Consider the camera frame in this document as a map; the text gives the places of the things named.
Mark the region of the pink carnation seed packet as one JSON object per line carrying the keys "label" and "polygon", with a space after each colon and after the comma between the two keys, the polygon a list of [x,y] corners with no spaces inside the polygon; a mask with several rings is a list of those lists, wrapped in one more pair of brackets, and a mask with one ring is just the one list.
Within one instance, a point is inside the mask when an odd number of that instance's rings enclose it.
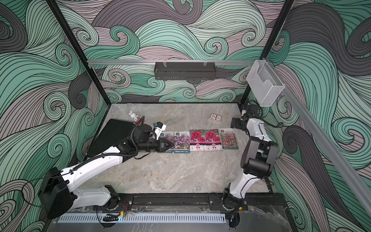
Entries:
{"label": "pink carnation seed packet", "polygon": [[190,130],[190,151],[205,151],[206,137],[205,130]]}

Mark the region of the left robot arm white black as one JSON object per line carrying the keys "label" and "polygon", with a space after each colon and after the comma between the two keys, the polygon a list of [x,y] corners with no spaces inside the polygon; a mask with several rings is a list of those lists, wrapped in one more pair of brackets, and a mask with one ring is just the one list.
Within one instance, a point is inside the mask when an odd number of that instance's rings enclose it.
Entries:
{"label": "left robot arm white black", "polygon": [[39,200],[48,219],[55,219],[69,210],[85,206],[103,206],[115,210],[119,206],[119,194],[111,185],[99,188],[81,188],[81,185],[103,171],[138,155],[140,151],[165,152],[173,148],[173,142],[165,139],[149,139],[141,143],[124,140],[102,153],[77,165],[59,170],[49,169],[38,192]]}

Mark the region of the pink flower packet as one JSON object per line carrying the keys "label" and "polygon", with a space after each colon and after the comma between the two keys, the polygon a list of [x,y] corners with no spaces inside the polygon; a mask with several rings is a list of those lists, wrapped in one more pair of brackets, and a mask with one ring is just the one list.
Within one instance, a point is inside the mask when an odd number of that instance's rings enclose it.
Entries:
{"label": "pink flower packet", "polygon": [[208,130],[205,134],[205,140],[206,151],[221,151],[223,149],[218,129]]}

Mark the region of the purple flower seed packet back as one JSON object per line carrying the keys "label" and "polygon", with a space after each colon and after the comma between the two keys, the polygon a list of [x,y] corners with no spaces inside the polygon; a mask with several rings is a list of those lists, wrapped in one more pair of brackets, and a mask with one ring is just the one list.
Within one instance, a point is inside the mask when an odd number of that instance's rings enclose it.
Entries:
{"label": "purple flower seed packet back", "polygon": [[190,133],[189,131],[175,131],[174,133],[174,153],[190,153]]}

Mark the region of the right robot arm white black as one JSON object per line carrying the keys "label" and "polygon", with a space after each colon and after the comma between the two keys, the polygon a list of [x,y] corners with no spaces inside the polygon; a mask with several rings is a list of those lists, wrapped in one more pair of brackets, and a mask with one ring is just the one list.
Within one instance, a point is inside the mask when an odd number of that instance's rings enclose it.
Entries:
{"label": "right robot arm white black", "polygon": [[228,211],[241,208],[248,190],[258,180],[270,176],[278,154],[277,144],[268,136],[264,121],[249,118],[241,122],[241,128],[249,140],[242,153],[241,171],[223,192],[222,204]]}

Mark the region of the red flower green seed packet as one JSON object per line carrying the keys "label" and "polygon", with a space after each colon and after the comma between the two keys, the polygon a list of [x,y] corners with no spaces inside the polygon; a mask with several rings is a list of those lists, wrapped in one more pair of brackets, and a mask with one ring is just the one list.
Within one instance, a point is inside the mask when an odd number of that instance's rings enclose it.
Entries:
{"label": "red flower green seed packet", "polygon": [[223,149],[239,149],[234,129],[220,129],[219,133]]}

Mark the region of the purple flower seed packet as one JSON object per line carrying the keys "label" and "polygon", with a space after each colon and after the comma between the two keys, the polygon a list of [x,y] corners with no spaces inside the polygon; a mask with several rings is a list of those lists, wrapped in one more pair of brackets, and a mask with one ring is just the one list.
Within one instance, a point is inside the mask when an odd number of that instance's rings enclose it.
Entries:
{"label": "purple flower seed packet", "polygon": [[174,153],[190,153],[190,133],[189,131],[175,131],[174,133]]}
{"label": "purple flower seed packet", "polygon": [[174,132],[173,131],[163,131],[160,138],[165,138],[165,148],[167,149],[165,153],[174,153]]}

